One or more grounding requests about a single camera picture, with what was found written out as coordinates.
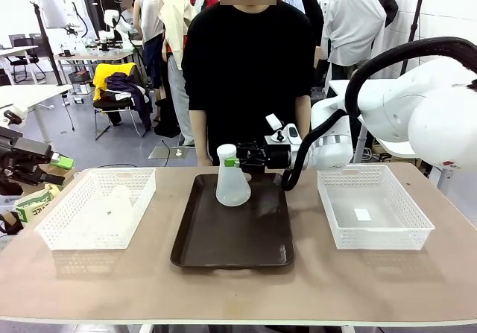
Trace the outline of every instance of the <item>brown tray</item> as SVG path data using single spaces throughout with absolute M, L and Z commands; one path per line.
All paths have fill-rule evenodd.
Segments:
M 195 177 L 171 253 L 179 267 L 283 267 L 295 257 L 290 218 L 279 174 L 253 175 L 252 195 L 230 208 L 215 197 L 217 174 Z

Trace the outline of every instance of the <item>black jacket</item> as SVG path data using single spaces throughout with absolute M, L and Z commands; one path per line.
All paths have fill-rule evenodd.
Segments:
M 323 33 L 323 26 L 325 21 L 323 19 L 323 12 L 316 0 L 301 0 L 305 8 L 305 15 L 312 24 L 313 35 L 315 41 L 319 46 L 321 44 L 321 34 Z
M 386 26 L 394 21 L 394 18 L 397 15 L 399 10 L 399 6 L 397 5 L 395 0 L 379 0 L 382 7 L 385 9 L 386 12 Z

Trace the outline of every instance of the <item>grey floor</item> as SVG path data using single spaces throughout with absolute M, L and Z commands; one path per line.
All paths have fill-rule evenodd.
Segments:
M 165 165 L 164 159 L 148 159 L 149 154 L 156 146 L 163 145 L 161 140 L 169 146 L 177 144 L 176 139 L 157 136 L 154 132 L 140 138 L 134 130 L 132 120 L 123 115 L 123 124 L 112 127 L 98 141 L 95 141 L 95 122 L 91 102 L 82 105 L 68 106 L 75 125 L 75 132 L 69 121 L 65 107 L 61 106 L 61 98 L 53 98 L 44 104 L 55 105 L 53 110 L 41 109 L 46 127 L 54 143 L 54 149 L 66 156 L 75 159 L 78 170 L 94 168 L 101 165 L 132 164 L 140 167 L 160 167 Z M 103 115 L 101 126 L 107 124 Z M 139 131 L 142 129 L 139 117 L 136 115 Z M 24 136 L 29 139 L 42 141 L 40 130 L 34 115 L 29 115 L 26 125 L 22 128 Z M 196 166 L 195 151 L 190 150 L 185 159 L 175 159 L 174 155 L 168 161 L 168 166 Z M 129 326 L 130 333 L 139 333 L 139 326 Z M 384 328 L 384 333 L 477 333 L 477 325 L 453 326 L 443 328 Z M 320 329 L 313 328 L 311 333 L 318 333 Z M 0 320 L 0 332 L 3 333 L 113 333 L 112 326 L 90 325 L 51 325 L 34 323 L 17 323 Z M 171 326 L 170 333 L 208 333 L 206 326 Z M 272 333 L 262 326 L 236 326 L 233 333 Z M 357 333 L 371 333 L 369 328 L 357 328 Z

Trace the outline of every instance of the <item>white bottle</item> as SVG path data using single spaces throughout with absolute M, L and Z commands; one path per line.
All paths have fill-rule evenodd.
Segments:
M 252 194 L 250 186 L 241 169 L 230 166 L 230 163 L 236 161 L 236 146 L 221 145 L 217 148 L 217 155 L 221 161 L 217 189 L 215 190 L 218 202 L 224 206 L 239 206 L 246 203 Z

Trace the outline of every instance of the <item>white bin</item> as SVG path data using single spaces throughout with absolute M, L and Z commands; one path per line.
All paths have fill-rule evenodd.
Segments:
M 36 227 L 50 250 L 126 249 L 156 191 L 153 168 L 93 169 Z M 92 210 L 118 185 L 130 191 L 132 210 L 99 218 Z
M 385 165 L 320 171 L 318 191 L 338 249 L 421 250 L 434 229 Z

